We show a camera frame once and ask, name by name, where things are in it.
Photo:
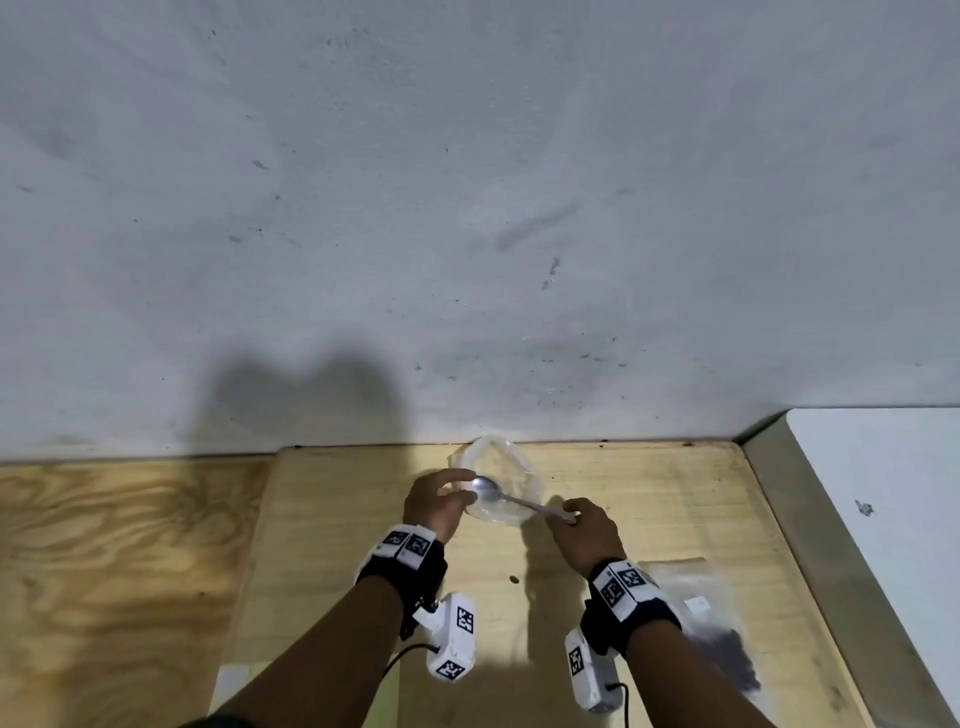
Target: white wall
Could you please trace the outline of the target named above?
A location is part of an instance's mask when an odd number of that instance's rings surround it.
[[[9,0],[0,456],[960,400],[952,0]]]

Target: wood grain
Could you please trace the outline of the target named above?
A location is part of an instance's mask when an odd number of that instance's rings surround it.
[[[399,520],[414,475],[443,467],[453,450],[282,450],[224,662],[272,660],[302,634]],[[710,560],[746,623],[780,728],[870,725],[738,447],[581,443],[524,450],[548,495],[587,496],[608,508],[635,559]],[[623,724],[622,712],[604,719],[573,702],[563,642],[582,614],[584,584],[541,521],[517,529],[467,518],[447,559],[444,590],[464,592],[477,608],[477,667],[449,686],[425,674],[420,655],[406,658],[400,726]],[[629,683],[626,667],[619,670]],[[649,725],[635,690],[632,696],[631,725]]]
[[[270,463],[0,468],[0,722],[169,728],[201,715]]]

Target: clear plastic bag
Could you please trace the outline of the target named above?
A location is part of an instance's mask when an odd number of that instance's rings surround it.
[[[467,468],[479,475],[492,478],[508,496],[521,497],[540,503],[543,481],[534,470],[534,464],[523,451],[509,440],[497,435],[484,435],[458,449],[449,457],[451,468]],[[465,488],[466,483],[455,483]],[[467,512],[481,521],[520,525],[534,512],[529,508],[505,500],[493,503],[477,500]]]
[[[706,559],[652,562],[643,568],[663,591],[686,637],[735,688],[773,720],[769,695],[763,691],[744,639],[743,620],[723,577]]]

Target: wrist strap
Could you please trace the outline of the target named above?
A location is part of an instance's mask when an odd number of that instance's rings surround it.
[[[444,544],[437,541],[437,534],[421,525],[401,523],[367,554],[356,581],[380,576],[393,585],[403,602],[400,638],[406,640],[417,628],[414,612],[433,605],[445,575]]]
[[[681,629],[660,587],[636,564],[605,559],[590,571],[588,582],[590,599],[580,629],[597,654],[612,647],[624,655],[634,631],[658,619]]]

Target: spoon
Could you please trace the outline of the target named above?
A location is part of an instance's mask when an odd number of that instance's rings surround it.
[[[477,475],[473,478],[470,482],[470,489],[477,494],[477,499],[483,500],[485,503],[496,503],[498,500],[508,500],[511,503],[522,505],[524,508],[529,508],[531,511],[543,513],[544,516],[556,516],[570,524],[577,522],[577,517],[567,511],[562,511],[559,508],[551,508],[548,505],[540,505],[532,500],[524,500],[521,497],[508,496],[495,480],[485,475]]]

